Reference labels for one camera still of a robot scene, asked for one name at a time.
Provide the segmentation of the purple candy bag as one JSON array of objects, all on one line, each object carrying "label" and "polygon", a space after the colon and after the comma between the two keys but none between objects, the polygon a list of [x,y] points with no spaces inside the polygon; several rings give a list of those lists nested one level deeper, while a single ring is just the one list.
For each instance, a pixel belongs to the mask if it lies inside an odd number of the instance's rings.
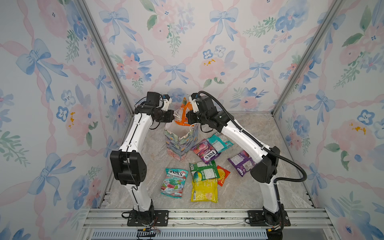
[{"label": "purple candy bag", "polygon": [[243,177],[256,165],[255,161],[246,151],[241,151],[234,157],[228,158],[228,161],[237,170],[241,177]]}]

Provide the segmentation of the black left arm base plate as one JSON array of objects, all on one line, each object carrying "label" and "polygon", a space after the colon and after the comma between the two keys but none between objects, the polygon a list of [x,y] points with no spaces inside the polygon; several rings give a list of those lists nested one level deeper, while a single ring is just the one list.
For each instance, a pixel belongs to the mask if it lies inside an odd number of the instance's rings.
[{"label": "black left arm base plate", "polygon": [[139,212],[131,210],[126,217],[128,227],[167,227],[169,222],[169,211],[148,210]]}]

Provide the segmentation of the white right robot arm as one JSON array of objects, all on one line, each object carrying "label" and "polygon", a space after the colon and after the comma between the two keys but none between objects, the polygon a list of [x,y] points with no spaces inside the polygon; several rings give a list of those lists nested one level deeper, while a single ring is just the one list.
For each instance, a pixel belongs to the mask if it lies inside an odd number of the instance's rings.
[{"label": "white right robot arm", "polygon": [[277,170],[273,164],[278,163],[271,148],[259,142],[248,133],[234,117],[215,108],[209,111],[189,111],[186,113],[188,123],[208,125],[217,132],[225,135],[239,145],[256,163],[251,169],[252,177],[259,182],[263,195],[264,222],[269,226],[285,224],[284,209],[281,204],[279,189],[276,181]]}]

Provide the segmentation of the orange candy bag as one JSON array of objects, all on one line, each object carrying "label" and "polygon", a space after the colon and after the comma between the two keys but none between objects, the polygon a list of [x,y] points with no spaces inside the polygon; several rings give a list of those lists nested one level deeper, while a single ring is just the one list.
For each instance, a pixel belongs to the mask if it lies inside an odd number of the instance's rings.
[{"label": "orange candy bag", "polygon": [[175,123],[180,126],[190,126],[187,118],[187,113],[189,111],[193,111],[192,104],[188,100],[184,99],[180,108],[174,112]]}]

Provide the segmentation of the teal red Fox's candy bag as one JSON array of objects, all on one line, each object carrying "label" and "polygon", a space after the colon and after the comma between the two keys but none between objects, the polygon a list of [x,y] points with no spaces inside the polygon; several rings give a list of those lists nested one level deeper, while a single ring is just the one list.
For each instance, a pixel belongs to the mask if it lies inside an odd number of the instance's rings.
[{"label": "teal red Fox's candy bag", "polygon": [[182,198],[188,174],[189,172],[184,169],[166,168],[166,177],[160,193],[176,199]]}]

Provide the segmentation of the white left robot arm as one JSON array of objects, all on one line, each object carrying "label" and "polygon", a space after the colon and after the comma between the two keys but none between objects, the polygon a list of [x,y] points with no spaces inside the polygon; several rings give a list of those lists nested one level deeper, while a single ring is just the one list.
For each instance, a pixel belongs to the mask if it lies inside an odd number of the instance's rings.
[{"label": "white left robot arm", "polygon": [[174,119],[173,110],[140,105],[135,109],[126,139],[117,151],[110,154],[114,178],[128,189],[134,201],[133,210],[137,212],[147,212],[153,205],[144,184],[147,175],[147,165],[142,156],[145,138],[154,122],[171,123]]}]

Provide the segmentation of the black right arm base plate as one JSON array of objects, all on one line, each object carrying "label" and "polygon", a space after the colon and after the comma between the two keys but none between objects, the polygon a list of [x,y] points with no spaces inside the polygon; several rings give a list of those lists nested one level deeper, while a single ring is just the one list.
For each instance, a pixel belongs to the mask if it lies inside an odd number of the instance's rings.
[{"label": "black right arm base plate", "polygon": [[245,222],[252,227],[271,227],[277,228],[284,220],[284,227],[291,226],[290,218],[286,211],[283,211],[283,218],[281,211],[271,213],[267,210],[249,210],[247,211],[248,217]]}]

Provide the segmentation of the yellow lemon candy bag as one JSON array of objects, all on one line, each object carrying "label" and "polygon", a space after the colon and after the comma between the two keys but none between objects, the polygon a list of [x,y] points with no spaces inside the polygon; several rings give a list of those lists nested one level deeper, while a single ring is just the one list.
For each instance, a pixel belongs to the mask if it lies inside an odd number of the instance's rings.
[{"label": "yellow lemon candy bag", "polygon": [[219,202],[217,179],[192,182],[192,184],[191,202]]}]

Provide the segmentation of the floral paper gift bag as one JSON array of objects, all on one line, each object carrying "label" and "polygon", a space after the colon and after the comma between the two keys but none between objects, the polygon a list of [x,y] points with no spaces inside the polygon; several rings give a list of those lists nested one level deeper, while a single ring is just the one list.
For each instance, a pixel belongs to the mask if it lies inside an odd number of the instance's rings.
[{"label": "floral paper gift bag", "polygon": [[172,158],[183,161],[188,151],[197,144],[198,126],[181,126],[175,121],[165,124],[164,134],[166,138],[167,153]]}]

